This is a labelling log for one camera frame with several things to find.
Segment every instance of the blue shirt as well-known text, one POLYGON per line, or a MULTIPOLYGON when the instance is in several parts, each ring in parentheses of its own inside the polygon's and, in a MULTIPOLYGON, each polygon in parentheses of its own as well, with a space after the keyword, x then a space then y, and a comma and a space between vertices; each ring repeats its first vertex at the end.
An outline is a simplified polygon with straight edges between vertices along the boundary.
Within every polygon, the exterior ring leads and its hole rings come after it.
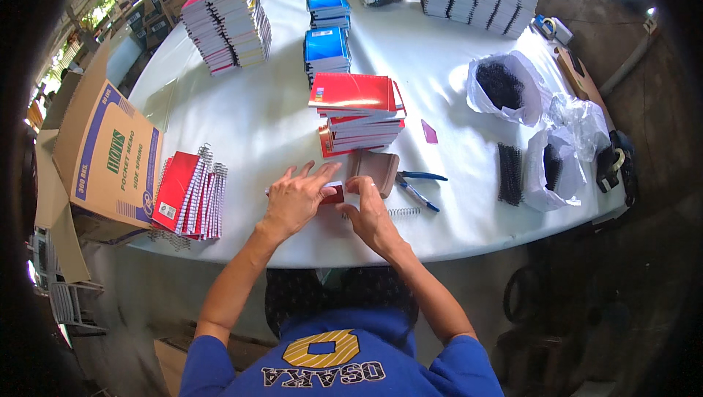
POLYGON ((455 337, 429 369, 415 360, 407 318, 393 309, 340 309, 288 320, 280 345, 235 377, 224 344, 190 345, 180 396, 502 396, 486 350, 455 337))

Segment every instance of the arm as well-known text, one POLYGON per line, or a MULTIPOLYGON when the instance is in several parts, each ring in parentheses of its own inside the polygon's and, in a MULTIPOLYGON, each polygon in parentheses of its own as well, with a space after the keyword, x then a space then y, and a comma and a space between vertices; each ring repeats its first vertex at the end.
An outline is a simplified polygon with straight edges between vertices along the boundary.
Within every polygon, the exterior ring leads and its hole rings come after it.
POLYGON ((283 177, 272 184, 264 218, 207 292, 198 317, 196 337, 208 334, 227 346, 229 332, 242 313, 254 281, 278 245, 315 216, 322 199, 337 193, 334 188, 322 186, 342 164, 322 164, 318 171, 308 175, 314 164, 314 161, 305 164, 295 177, 291 176, 297 167, 288 167, 283 177))
POLYGON ((461 335, 478 339, 461 305, 401 238, 373 180, 368 176, 356 176, 346 185, 348 192, 361 195, 360 210, 349 204, 339 204, 337 209, 351 218, 356 234, 399 273, 416 297, 437 339, 444 345, 461 335))

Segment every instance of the hand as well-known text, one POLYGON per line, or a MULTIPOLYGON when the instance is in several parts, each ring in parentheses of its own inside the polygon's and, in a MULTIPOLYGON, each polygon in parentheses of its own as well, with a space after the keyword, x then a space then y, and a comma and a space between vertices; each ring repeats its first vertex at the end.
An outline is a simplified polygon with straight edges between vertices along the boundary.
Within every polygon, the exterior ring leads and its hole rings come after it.
POLYGON ((315 161, 303 165, 294 178, 297 167, 289 166, 283 177, 268 189, 268 208, 260 222, 261 228, 280 244, 305 226, 317 214, 317 207, 327 196, 337 194, 335 188, 322 188, 340 166, 339 162, 322 164, 308 176, 315 161))
POLYGON ((388 215, 373 179, 367 175, 357 175, 349 179, 346 186, 347 192, 361 195, 361 211, 344 203, 337 204, 335 208, 349 216, 354 232, 364 243, 389 262, 397 257, 397 252, 412 253, 388 215))

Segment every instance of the brown leather pouch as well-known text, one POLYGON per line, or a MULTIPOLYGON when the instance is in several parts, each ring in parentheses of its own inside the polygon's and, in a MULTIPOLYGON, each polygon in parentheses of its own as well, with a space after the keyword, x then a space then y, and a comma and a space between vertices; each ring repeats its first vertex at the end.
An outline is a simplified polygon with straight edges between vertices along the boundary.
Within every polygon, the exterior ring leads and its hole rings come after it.
POLYGON ((374 153, 357 149, 349 156, 349 177, 356 175, 371 176, 381 198, 388 197, 393 190, 393 182, 398 172, 400 158, 389 153, 374 153))

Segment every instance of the blue pliers handle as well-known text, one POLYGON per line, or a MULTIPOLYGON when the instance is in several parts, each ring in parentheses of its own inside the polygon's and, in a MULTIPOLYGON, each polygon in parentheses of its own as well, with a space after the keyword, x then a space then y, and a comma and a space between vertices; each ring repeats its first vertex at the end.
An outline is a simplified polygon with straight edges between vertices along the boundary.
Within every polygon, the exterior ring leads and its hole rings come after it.
POLYGON ((449 179, 439 174, 423 173, 421 171, 401 171, 400 175, 403 177, 416 178, 416 179, 433 179, 435 181, 448 181, 449 179))

